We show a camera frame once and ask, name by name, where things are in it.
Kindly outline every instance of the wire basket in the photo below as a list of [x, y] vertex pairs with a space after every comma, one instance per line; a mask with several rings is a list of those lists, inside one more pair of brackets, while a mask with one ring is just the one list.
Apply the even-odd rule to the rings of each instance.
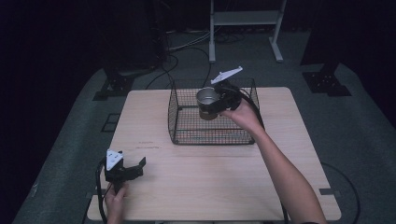
[[[259, 107], [254, 79], [229, 79]], [[168, 130], [176, 145], [251, 145], [253, 138], [232, 120], [217, 116], [204, 120], [199, 116], [196, 93], [203, 80], [176, 79], [172, 83], [168, 108]]]

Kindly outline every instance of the forearm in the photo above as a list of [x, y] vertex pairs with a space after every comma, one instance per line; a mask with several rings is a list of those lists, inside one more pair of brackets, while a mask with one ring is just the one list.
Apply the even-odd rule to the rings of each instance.
[[326, 223], [318, 198], [300, 171], [279, 150], [263, 128], [250, 130], [256, 140], [280, 201], [295, 223]]

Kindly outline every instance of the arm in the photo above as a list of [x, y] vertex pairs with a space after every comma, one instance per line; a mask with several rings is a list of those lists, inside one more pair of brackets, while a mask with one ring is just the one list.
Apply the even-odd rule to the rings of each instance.
[[327, 223], [312, 187], [260, 125], [250, 105], [243, 100], [235, 111], [223, 111], [221, 115], [232, 119], [255, 139], [279, 199], [291, 220], [294, 223]]
[[126, 195], [128, 184], [124, 183], [117, 194], [114, 190], [114, 185], [109, 187], [110, 189], [105, 196], [107, 224], [121, 224], [123, 221], [123, 198]]

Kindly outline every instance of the wooden table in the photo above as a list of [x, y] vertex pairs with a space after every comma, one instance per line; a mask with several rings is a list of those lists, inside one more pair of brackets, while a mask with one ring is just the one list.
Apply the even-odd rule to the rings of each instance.
[[[328, 220], [341, 217], [297, 105], [287, 88], [258, 88], [266, 131], [312, 185]], [[129, 220], [254, 221], [283, 219], [257, 145], [177, 146], [167, 128], [170, 91], [131, 91], [110, 148], [124, 166], [147, 157], [144, 175], [130, 181]], [[102, 186], [106, 186], [102, 176]], [[87, 216], [101, 219], [93, 197]]]

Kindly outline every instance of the white bracket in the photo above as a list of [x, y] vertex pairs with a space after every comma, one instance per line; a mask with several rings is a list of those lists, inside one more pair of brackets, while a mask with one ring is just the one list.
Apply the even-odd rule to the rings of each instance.
[[226, 79], [228, 77], [231, 77], [231, 76], [235, 75], [236, 73], [238, 73], [238, 72], [240, 72], [242, 70], [243, 70], [243, 68], [241, 66], [239, 66], [238, 68], [235, 68], [235, 69], [233, 69], [231, 71], [228, 71], [228, 72], [220, 72], [219, 75], [215, 79], [210, 80], [210, 83], [212, 85], [215, 84], [215, 83], [218, 83], [218, 82], [220, 82], [220, 81], [222, 81], [222, 80], [224, 80], [224, 79]]
[[122, 160], [123, 155], [122, 153], [115, 152], [113, 150], [108, 149], [107, 150], [107, 156], [106, 156], [106, 169], [110, 171], [113, 169], [113, 167], [120, 161]]

